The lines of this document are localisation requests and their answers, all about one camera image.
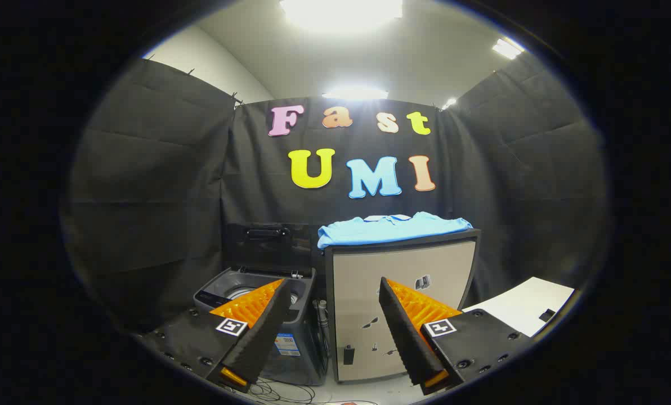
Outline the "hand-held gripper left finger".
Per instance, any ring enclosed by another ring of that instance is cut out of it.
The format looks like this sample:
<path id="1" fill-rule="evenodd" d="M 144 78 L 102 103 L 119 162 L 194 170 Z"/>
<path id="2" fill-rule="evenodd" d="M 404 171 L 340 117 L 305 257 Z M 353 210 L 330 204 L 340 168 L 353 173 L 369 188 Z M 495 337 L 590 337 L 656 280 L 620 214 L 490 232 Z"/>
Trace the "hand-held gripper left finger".
<path id="1" fill-rule="evenodd" d="M 144 346 L 171 366 L 246 394 L 288 316 L 293 285 L 278 279 L 215 309 L 189 309 L 145 333 Z"/>

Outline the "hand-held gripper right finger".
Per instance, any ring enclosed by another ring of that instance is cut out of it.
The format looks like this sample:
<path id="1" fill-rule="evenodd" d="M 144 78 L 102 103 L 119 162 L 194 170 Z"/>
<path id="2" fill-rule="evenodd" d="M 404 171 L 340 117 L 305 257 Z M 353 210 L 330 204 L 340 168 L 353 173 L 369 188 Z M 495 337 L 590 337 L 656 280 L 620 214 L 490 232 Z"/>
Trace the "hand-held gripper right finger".
<path id="1" fill-rule="evenodd" d="M 410 381 L 424 395 L 493 374 L 533 344 L 484 309 L 459 311 L 386 277 L 378 300 Z"/>

